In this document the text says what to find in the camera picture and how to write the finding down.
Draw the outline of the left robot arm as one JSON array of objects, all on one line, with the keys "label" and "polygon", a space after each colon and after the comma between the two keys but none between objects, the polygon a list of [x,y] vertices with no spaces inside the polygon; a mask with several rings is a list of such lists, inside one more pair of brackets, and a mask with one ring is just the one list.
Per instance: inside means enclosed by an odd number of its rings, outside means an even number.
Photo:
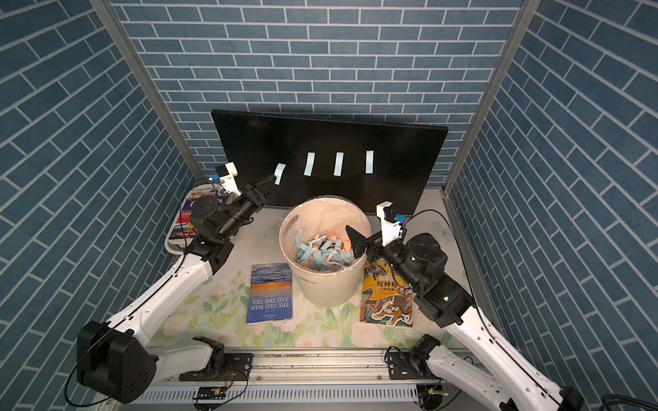
[{"label": "left robot arm", "polygon": [[223,377],[224,344],[209,337],[165,350],[148,345],[159,327],[198,286],[228,260],[231,238],[264,207],[276,177],[266,176],[236,188],[232,176],[222,186],[236,197],[222,205],[203,195],[192,205],[197,230],[173,267],[126,308],[103,323],[91,321],[77,337],[76,364],[70,378],[121,403],[135,401],[153,382],[185,373]]}]

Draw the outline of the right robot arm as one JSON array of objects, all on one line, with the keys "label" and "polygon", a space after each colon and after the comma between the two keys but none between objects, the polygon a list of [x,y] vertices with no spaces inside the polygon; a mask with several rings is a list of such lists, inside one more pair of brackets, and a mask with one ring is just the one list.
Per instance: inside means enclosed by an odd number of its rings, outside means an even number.
[{"label": "right robot arm", "polygon": [[445,272],[447,255],[429,233],[402,241],[398,233],[365,237],[347,227],[354,254],[383,259],[414,292],[426,318],[446,330],[481,361],[462,360],[426,335],[411,349],[414,368],[456,385],[489,410],[579,410],[584,397],[560,386],[522,356],[476,306],[475,299]]}]

